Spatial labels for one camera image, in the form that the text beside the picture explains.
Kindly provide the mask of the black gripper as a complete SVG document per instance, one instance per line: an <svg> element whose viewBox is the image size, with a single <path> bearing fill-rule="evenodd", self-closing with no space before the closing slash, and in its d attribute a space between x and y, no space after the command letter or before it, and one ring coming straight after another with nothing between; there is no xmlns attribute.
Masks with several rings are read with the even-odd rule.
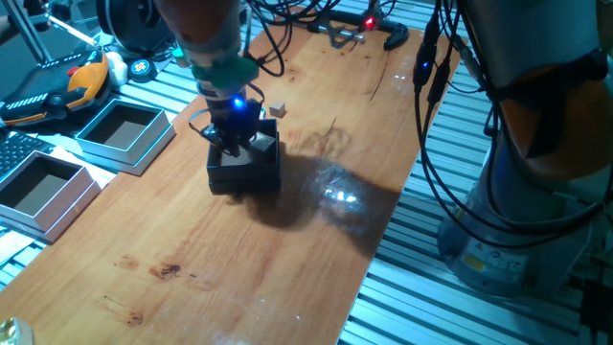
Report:
<svg viewBox="0 0 613 345"><path fill-rule="evenodd" d="M203 138L227 154L240 157L240 144L258 131L261 102L247 99L244 92L229 99L208 101L212 124L203 129Z"/></svg>

